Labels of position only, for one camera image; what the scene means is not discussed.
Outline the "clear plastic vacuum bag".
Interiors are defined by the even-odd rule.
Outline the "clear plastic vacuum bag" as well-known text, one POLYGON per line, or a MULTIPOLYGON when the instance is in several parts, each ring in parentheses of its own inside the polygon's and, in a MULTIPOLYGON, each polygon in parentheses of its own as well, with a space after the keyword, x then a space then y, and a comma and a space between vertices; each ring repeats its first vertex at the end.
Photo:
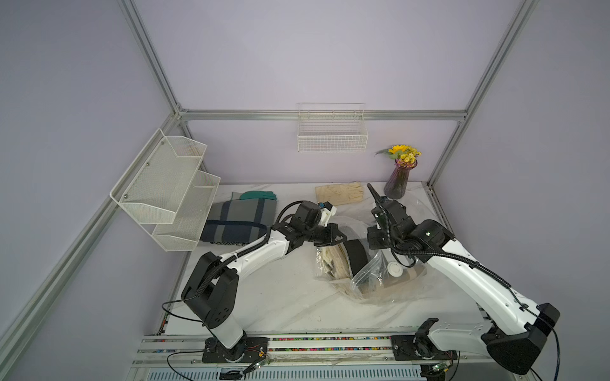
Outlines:
MULTIPOLYGON (((388 262, 391 262, 391 261, 398 262, 403 267, 408 268, 407 265, 410 263, 410 260, 405 259, 403 257, 401 257, 399 259, 395 259, 392 256, 391 252, 389 252, 389 250, 387 250, 387 249, 373 250, 373 249, 369 248, 369 245, 367 242, 367 230, 370 226, 376 225, 376 222, 374 221, 373 216, 369 212, 349 213, 347 215, 339 214, 337 216, 332 217, 331 220, 332 220, 332 222, 335 222, 338 224, 338 227, 340 228, 340 230, 347 236, 347 241, 361 240, 363 242, 363 244, 365 245, 365 247, 367 247, 368 252, 369 252, 369 262, 355 277, 355 280, 357 280, 357 290, 359 290, 362 293, 362 298, 358 299, 358 300, 352 300, 351 298, 348 298, 348 299, 350 299, 351 301, 356 302, 356 303, 384 305, 384 304, 390 304, 390 303, 403 302, 403 301, 407 301, 410 299, 418 299, 418 298, 422 297, 422 295, 425 295, 429 289, 431 289, 430 283, 435 281, 435 277, 436 277, 435 271, 428 270, 424 264, 417 263, 417 264, 421 264, 422 266, 424 266, 427 269, 427 274, 425 274, 425 276, 423 278, 419 279, 419 282, 416 284, 416 288, 414 288, 412 290, 411 294, 405 295, 402 298, 399 297, 399 298, 394 298, 394 299, 390 299, 390 300, 382 300, 382 301, 376 301, 376 300, 369 299, 367 297, 367 293, 368 293, 368 289, 369 289, 369 277, 372 274, 377 274, 379 271, 381 271, 382 268, 387 267, 388 262)), ((315 259, 315 275, 316 275, 316 270, 317 270, 317 264, 316 264, 316 259, 315 259)))

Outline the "dark grey garment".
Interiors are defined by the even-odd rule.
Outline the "dark grey garment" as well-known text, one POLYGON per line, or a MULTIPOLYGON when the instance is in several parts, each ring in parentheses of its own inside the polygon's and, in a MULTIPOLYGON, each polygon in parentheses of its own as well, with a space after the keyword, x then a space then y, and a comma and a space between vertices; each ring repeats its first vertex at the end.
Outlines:
POLYGON ((200 241, 246 245, 265 236, 276 220, 277 201, 268 198, 233 199, 214 203, 200 241))

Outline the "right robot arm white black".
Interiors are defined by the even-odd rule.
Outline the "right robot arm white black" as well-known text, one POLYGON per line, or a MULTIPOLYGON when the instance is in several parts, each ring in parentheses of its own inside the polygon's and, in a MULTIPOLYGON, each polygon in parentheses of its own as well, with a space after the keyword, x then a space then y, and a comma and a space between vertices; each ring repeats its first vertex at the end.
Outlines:
POLYGON ((470 328, 429 317, 408 348, 427 360, 442 352, 479 354, 515 375, 529 373, 549 336, 558 336, 554 327, 559 310, 521 295, 476 260, 441 223, 427 219, 417 224, 403 204, 379 195, 371 184, 367 187, 375 202, 371 213, 376 221, 368 230, 370 247, 440 272, 475 301, 485 318, 482 327, 470 328))

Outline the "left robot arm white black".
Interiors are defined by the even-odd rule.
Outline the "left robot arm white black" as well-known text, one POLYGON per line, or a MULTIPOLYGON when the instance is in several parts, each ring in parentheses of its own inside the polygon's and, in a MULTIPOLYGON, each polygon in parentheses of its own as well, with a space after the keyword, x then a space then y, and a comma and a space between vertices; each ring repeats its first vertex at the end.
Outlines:
POLYGON ((338 225, 330 221, 336 212, 329 202, 290 203, 265 235, 253 243, 221 256, 212 252, 202 255, 180 301, 225 349, 244 351, 247 334, 233 316, 241 281, 307 242, 328 247, 347 241, 338 225))

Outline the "cream knitted scarf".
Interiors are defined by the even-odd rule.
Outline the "cream knitted scarf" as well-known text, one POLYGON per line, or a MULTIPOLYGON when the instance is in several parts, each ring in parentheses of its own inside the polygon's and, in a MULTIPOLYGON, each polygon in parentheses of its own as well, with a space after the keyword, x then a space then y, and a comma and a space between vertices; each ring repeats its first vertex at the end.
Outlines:
POLYGON ((352 300, 362 298, 357 290, 357 280, 352 278, 343 243, 316 249, 316 279, 333 286, 337 291, 352 300))

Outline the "white vacuum bag valve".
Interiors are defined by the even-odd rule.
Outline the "white vacuum bag valve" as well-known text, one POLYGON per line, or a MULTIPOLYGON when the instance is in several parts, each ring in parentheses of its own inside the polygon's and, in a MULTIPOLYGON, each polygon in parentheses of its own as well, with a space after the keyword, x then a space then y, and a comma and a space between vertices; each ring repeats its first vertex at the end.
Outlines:
POLYGON ((395 261, 388 262, 387 271, 393 278, 400 278, 403 276, 403 266, 395 261))

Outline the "beige brown striped scarf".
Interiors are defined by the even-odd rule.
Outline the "beige brown striped scarf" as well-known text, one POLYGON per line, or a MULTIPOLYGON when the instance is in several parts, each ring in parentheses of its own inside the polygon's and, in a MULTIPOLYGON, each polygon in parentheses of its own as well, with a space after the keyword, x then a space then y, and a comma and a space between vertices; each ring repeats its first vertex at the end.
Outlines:
POLYGON ((403 267, 403 276, 393 278, 389 275, 387 267, 384 267, 377 274, 369 277, 367 297, 376 301, 402 298, 412 293, 419 279, 423 278, 425 274, 427 274, 427 269, 421 264, 417 264, 413 268, 403 267))

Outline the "purple glass vase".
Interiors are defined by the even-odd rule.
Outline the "purple glass vase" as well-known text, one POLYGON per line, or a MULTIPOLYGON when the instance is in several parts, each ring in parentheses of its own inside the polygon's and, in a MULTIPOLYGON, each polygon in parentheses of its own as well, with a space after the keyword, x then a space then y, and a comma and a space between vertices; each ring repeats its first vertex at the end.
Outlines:
POLYGON ((410 173, 417 165, 417 160, 412 163, 405 163, 403 160, 395 160, 393 172, 384 186, 384 195, 391 199, 402 198, 407 191, 410 173))

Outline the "beige leather gloves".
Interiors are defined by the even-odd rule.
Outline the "beige leather gloves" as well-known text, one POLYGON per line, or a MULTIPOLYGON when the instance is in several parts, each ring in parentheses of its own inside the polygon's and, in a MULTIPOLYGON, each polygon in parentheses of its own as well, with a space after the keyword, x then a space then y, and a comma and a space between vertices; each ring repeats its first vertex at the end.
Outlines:
POLYGON ((333 206, 360 203, 364 199, 364 189, 359 182, 347 184, 327 184, 315 188, 318 203, 329 202, 333 206))

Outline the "yellow flower bouquet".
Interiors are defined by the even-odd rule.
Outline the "yellow flower bouquet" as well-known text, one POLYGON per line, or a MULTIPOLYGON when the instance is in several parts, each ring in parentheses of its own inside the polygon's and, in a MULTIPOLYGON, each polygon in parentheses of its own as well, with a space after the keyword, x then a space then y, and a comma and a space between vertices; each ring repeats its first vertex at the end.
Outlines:
POLYGON ((397 144, 387 149, 381 149, 375 155, 385 155, 399 165, 415 166, 419 157, 422 156, 422 152, 410 145, 397 144))

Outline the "green work glove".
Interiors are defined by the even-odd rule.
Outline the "green work glove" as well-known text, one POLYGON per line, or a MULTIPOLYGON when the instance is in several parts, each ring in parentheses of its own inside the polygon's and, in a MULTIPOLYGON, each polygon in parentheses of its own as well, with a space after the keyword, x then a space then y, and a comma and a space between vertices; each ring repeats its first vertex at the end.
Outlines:
POLYGON ((276 194, 268 190, 249 190, 239 195, 239 200, 251 200, 251 199, 268 199, 277 200, 276 194))

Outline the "white mesh two-tier shelf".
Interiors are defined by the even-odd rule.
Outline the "white mesh two-tier shelf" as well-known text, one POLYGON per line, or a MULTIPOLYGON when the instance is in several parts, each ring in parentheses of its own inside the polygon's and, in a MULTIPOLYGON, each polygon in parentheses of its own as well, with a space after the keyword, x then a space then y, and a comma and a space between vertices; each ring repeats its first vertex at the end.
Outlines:
POLYGON ((110 192, 165 252, 200 242, 221 178, 203 170, 207 146, 157 130, 110 192))

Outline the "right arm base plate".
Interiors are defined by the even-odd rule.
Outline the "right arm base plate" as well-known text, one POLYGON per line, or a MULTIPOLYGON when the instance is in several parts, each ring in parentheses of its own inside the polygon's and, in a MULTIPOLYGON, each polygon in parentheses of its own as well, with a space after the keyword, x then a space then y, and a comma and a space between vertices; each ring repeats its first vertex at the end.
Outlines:
POLYGON ((442 351, 427 338, 416 335, 390 336, 392 353, 397 361, 456 360, 457 351, 442 351))

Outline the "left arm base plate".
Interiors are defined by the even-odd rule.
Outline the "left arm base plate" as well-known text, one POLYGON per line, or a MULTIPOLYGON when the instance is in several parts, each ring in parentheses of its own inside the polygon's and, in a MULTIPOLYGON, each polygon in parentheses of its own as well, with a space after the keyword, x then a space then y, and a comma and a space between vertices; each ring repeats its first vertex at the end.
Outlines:
POLYGON ((202 362, 204 364, 253 363, 266 356, 268 338, 244 336, 234 347, 227 348, 217 338, 205 341, 202 362))

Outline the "aluminium mounting rail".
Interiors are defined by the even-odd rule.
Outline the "aluminium mounting rail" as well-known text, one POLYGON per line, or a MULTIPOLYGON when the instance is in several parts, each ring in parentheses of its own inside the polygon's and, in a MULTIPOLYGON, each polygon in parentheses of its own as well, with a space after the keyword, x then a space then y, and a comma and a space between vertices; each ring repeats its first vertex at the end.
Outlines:
POLYGON ((449 357, 445 354, 433 359, 408 357, 396 349, 393 336, 410 335, 410 331, 355 331, 334 333, 254 333, 255 338, 266 338, 267 346, 249 346, 238 362, 203 361, 206 340, 204 335, 146 336, 141 340, 129 368, 174 368, 237 366, 243 368, 253 358, 266 354, 267 364, 280 365, 361 365, 361 364, 436 364, 449 357))

